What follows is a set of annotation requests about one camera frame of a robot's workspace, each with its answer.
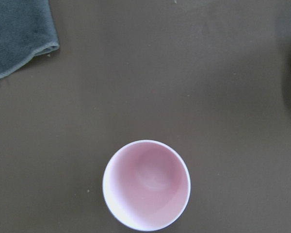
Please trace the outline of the pink cup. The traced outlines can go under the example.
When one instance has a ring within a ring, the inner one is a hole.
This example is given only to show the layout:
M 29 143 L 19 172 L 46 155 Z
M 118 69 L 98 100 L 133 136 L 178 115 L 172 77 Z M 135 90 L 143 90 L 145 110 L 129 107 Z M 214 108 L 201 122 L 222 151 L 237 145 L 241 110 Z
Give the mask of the pink cup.
M 119 222 L 152 232 L 181 216 L 189 202 L 191 179 L 173 148 L 155 140 L 138 140 L 120 148 L 109 160 L 102 192 Z

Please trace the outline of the grey folded cloth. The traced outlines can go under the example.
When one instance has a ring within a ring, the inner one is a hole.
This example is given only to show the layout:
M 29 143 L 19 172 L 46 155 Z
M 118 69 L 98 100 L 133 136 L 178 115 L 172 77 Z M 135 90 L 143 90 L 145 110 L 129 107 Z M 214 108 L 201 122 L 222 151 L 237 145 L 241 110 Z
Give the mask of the grey folded cloth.
M 0 0 L 0 79 L 59 49 L 47 0 Z

